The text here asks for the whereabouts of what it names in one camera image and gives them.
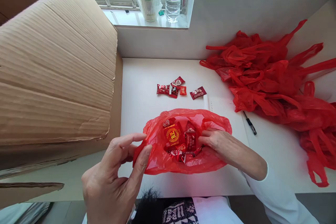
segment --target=white sleeve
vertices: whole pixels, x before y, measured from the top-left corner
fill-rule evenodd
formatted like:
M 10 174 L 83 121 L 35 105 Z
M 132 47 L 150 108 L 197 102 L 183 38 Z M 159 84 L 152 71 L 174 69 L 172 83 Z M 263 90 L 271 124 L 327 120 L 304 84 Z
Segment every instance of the white sleeve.
M 245 175 L 248 185 L 264 204 L 272 224 L 319 224 L 314 216 L 297 200 L 292 190 L 284 185 L 267 164 L 267 175 L 257 181 Z

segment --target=floor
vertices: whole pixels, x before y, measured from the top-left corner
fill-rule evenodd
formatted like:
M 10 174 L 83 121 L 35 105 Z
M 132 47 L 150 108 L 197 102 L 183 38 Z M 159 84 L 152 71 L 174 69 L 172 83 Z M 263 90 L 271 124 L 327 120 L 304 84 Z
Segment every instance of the floor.
M 336 223 L 336 193 L 298 194 L 298 200 L 320 224 Z M 271 224 L 263 204 L 254 196 L 230 196 L 232 210 L 244 224 Z M 56 202 L 38 224 L 81 224 L 85 215 L 83 201 Z
M 336 193 L 297 194 L 296 197 L 320 224 L 336 223 Z M 271 224 L 263 204 L 254 195 L 230 196 L 229 199 L 232 210 L 244 224 Z

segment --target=black and white pattern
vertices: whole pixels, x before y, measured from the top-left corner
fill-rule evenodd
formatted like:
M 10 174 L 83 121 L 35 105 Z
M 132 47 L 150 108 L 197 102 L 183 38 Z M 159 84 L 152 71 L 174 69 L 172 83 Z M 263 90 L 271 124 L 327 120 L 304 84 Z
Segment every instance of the black and white pattern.
M 162 224 L 198 224 L 192 199 L 176 202 L 163 211 Z

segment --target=white table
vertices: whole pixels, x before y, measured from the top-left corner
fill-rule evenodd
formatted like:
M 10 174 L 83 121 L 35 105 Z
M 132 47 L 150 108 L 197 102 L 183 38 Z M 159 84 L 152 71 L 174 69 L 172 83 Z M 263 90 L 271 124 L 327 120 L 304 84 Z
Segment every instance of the white table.
M 188 92 L 186 97 L 179 96 L 177 99 L 172 99 L 156 95 L 156 84 L 169 84 L 179 75 L 186 80 Z M 142 132 L 145 123 L 164 110 L 177 107 L 203 108 L 202 98 L 192 101 L 189 95 L 190 91 L 200 86 L 204 86 L 208 92 L 209 102 L 213 102 L 213 112 L 222 116 L 225 116 L 223 113 L 227 113 L 226 117 L 231 121 L 233 135 L 264 157 L 295 193 L 336 192 L 336 171 L 326 169 L 330 183 L 327 188 L 319 188 L 310 181 L 306 167 L 307 157 L 299 146 L 298 136 L 294 131 L 248 113 L 258 133 L 254 136 L 246 120 L 242 120 L 241 114 L 232 113 L 233 96 L 226 85 L 214 71 L 201 67 L 198 61 L 124 59 L 121 134 Z M 223 107 L 218 106 L 219 97 L 223 100 Z M 145 106 L 147 103 L 151 105 L 149 110 Z M 242 120 L 245 130 L 237 128 L 240 125 L 239 120 Z M 88 168 L 98 163 L 103 154 L 104 152 L 95 153 L 67 164 L 48 167 L 1 182 L 61 182 L 65 184 L 62 190 L 42 195 L 31 201 L 83 200 L 81 176 Z M 124 164 L 120 168 L 119 175 L 128 176 L 131 169 L 130 163 Z M 195 175 L 176 173 L 145 175 L 141 189 L 148 189 L 151 186 L 159 189 L 163 197 L 251 194 L 244 178 L 230 166 L 215 172 Z

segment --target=red candy wrapper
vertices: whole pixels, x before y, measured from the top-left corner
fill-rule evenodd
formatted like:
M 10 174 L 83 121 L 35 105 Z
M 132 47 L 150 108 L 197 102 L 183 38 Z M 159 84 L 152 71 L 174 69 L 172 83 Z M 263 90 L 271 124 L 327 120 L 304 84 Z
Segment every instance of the red candy wrapper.
M 187 95 L 187 87 L 180 86 L 180 95 Z
M 164 95 L 169 95 L 169 86 L 170 85 L 157 85 L 157 94 L 164 94 Z
M 179 151 L 182 151 L 182 152 L 185 152 L 186 150 L 186 144 L 185 143 L 183 143 L 183 144 L 181 144 L 181 145 L 176 145 L 175 146 L 175 148 L 176 148 L 176 150 L 179 150 Z
M 176 99 L 177 98 L 177 95 L 178 95 L 178 93 L 179 93 L 179 90 L 177 89 L 177 87 L 172 87 L 172 89 L 171 89 L 171 95 L 169 95 L 170 97 L 173 97 L 174 99 Z
M 171 83 L 171 85 L 179 88 L 179 86 L 181 86 L 183 83 L 185 83 L 185 81 L 181 78 L 181 76 L 179 76 Z
M 185 129 L 185 141 L 187 142 L 186 151 L 196 150 L 196 127 L 192 125 L 190 121 L 187 122 L 187 127 Z
M 189 152 L 186 152 L 186 154 L 190 154 L 189 157 L 194 158 L 194 157 L 196 157 L 202 151 L 202 148 L 203 147 L 199 147 L 194 152 L 190 152 L 189 151 Z
M 206 91 L 204 90 L 203 86 L 196 89 L 195 91 L 190 92 L 190 95 L 193 100 L 195 100 L 198 97 L 201 97 L 206 94 Z
M 175 120 L 176 120 L 175 117 L 172 117 L 172 118 L 166 120 L 166 121 L 163 123 L 163 127 L 166 128 L 166 127 L 170 126 L 173 122 L 175 122 Z
M 167 138 L 166 149 L 171 146 L 180 145 L 186 142 L 181 131 L 181 124 L 177 122 L 163 129 L 163 134 Z
M 168 152 L 171 158 L 176 159 L 178 162 L 186 163 L 186 154 L 181 150 L 171 150 Z

